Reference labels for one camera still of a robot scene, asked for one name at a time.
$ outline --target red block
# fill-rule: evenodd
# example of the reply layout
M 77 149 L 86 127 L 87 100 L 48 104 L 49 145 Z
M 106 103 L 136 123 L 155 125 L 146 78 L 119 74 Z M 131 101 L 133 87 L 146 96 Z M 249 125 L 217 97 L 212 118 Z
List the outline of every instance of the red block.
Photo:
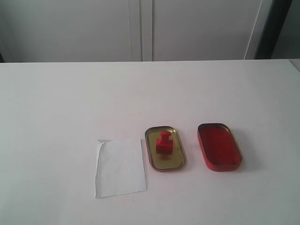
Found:
M 161 139 L 156 140 L 156 153 L 163 155 L 171 155 L 173 153 L 173 140 L 169 140 L 171 132 L 161 131 L 159 132 Z

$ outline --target metal tin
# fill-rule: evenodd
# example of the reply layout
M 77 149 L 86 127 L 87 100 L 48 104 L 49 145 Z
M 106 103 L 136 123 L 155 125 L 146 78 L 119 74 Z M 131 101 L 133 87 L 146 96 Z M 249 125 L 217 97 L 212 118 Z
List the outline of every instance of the metal tin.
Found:
M 160 138 L 160 131 L 169 131 L 173 140 L 173 152 L 171 155 L 156 153 L 156 140 Z M 178 132 L 169 126 L 151 127 L 145 132 L 149 162 L 157 171 L 170 171 L 180 169 L 186 162 L 185 153 L 179 139 Z
M 201 124 L 198 139 L 205 163 L 211 170 L 232 171 L 240 166 L 242 156 L 228 126 L 222 123 Z

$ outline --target white wall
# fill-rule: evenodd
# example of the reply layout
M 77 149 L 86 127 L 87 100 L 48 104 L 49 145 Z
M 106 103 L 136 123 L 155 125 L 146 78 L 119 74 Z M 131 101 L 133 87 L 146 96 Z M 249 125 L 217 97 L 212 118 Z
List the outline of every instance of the white wall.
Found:
M 153 0 L 153 59 L 244 59 L 261 3 L 256 44 L 271 0 Z
M 0 52 L 14 62 L 141 60 L 138 2 L 1 0 Z
M 272 58 L 300 58 L 300 0 L 293 0 L 291 3 Z

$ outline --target white paper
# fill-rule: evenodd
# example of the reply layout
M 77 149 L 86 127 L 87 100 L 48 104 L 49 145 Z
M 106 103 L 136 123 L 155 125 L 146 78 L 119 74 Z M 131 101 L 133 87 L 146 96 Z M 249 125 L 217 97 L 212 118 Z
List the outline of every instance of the white paper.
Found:
M 141 140 L 98 140 L 95 197 L 146 190 Z

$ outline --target white table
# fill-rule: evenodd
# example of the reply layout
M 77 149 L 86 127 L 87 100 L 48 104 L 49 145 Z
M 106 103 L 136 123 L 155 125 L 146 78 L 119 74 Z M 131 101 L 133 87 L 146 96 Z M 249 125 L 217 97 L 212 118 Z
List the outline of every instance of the white table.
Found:
M 287 60 L 0 65 L 0 224 L 300 224 L 300 74 Z M 228 125 L 239 170 L 209 170 L 201 123 Z M 97 139 L 178 129 L 188 164 L 94 198 Z

